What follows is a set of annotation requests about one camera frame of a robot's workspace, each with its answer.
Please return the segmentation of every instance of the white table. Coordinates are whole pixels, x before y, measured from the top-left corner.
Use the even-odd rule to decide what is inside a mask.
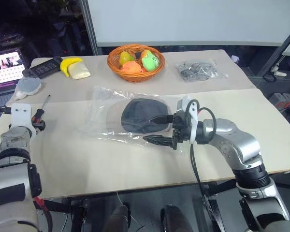
[[[195,182],[188,154],[167,147],[127,145],[80,136],[94,85],[146,93],[192,93],[202,106],[217,117],[227,118],[243,131],[254,135],[270,173],[290,170],[290,125],[251,84],[244,73],[223,51],[164,54],[167,66],[154,79],[130,84],[115,76],[106,66],[106,57],[84,58],[92,77],[75,81],[54,74],[45,79],[44,89],[21,102],[41,106],[47,94],[52,98],[43,119],[46,129],[32,144],[31,159],[41,175],[41,197],[53,198],[126,189],[142,189]],[[224,72],[225,80],[185,83],[175,72],[173,62],[195,57],[212,58]],[[170,107],[183,95],[174,95]],[[201,120],[208,115],[201,115]],[[0,135],[7,131],[10,116],[0,118]],[[223,156],[208,145],[195,145],[202,181],[232,178]]]

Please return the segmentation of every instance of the orange basket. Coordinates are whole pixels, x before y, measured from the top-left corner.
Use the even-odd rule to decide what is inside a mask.
[[[151,51],[152,54],[154,54],[160,61],[159,66],[154,70],[150,72],[141,72],[141,73],[126,73],[121,71],[120,63],[119,63],[119,56],[120,53],[125,51],[128,52],[130,55],[132,55],[135,59],[135,53],[142,52],[144,50]],[[136,60],[137,63],[142,64],[141,60]],[[118,47],[111,51],[111,53],[107,57],[107,64],[110,67],[113,72],[117,73],[122,79],[129,81],[131,83],[139,83],[143,81],[147,81],[150,78],[152,78],[154,75],[159,73],[164,65],[165,65],[165,59],[161,52],[159,52],[157,49],[148,47],[141,44],[129,44],[125,46]]]

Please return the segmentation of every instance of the clear plastic wrap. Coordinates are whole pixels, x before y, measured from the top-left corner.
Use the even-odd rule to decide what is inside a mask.
[[[218,70],[216,63],[211,59],[184,61],[176,64],[176,68],[185,82],[227,77]]]
[[[155,125],[148,123],[148,119],[173,114],[171,109],[176,110],[176,104],[177,99],[173,99],[172,96],[94,87],[86,122],[79,131],[85,136],[97,139],[145,145],[147,143],[143,139],[145,135],[172,136],[171,125]]]

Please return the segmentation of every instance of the laptop keyboard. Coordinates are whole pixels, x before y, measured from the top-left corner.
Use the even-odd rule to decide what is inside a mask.
[[[5,104],[11,99],[13,93],[4,94],[0,96],[0,107],[5,106]]]

